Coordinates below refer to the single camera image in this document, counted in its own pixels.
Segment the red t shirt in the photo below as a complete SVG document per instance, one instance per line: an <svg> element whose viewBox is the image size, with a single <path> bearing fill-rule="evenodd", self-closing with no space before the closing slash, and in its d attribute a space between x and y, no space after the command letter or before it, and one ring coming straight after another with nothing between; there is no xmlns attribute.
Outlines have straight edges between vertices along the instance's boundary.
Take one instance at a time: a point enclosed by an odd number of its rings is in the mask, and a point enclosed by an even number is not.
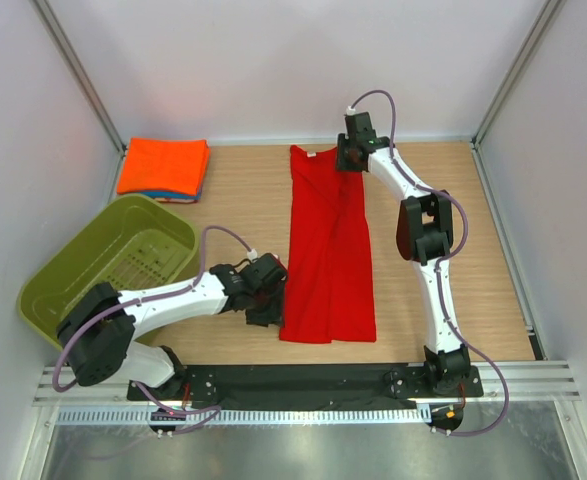
<svg viewBox="0 0 587 480"><path fill-rule="evenodd" d="M290 147L292 205L282 341L377 340L363 178L337 150Z"/></svg>

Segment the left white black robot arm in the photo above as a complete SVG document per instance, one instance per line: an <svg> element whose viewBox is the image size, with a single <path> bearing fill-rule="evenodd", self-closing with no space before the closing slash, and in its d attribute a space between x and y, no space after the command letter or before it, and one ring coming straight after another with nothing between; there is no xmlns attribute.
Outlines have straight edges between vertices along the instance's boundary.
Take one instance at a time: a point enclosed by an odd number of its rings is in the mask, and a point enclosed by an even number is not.
<svg viewBox="0 0 587 480"><path fill-rule="evenodd" d="M58 325L59 362L73 371L73 385L91 387L110 378L164 399L177 398L188 382L185 367L167 346L142 336L186 319L242 311L249 325L283 326L288 272L271 253L218 264L196 277L147 290L92 287Z"/></svg>

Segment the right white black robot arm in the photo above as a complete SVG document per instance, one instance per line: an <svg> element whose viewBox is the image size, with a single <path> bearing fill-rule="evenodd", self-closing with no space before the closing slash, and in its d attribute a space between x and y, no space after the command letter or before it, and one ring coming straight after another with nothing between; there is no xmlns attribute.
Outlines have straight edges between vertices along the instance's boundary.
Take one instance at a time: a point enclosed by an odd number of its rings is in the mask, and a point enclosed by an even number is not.
<svg viewBox="0 0 587 480"><path fill-rule="evenodd" d="M377 135L367 112L349 107L345 126L338 135L336 169L370 173L399 202L396 246L416 272L427 322L423 382L432 394L445 396L471 369L468 347L459 338L450 285L453 202L448 192L422 182L388 137Z"/></svg>

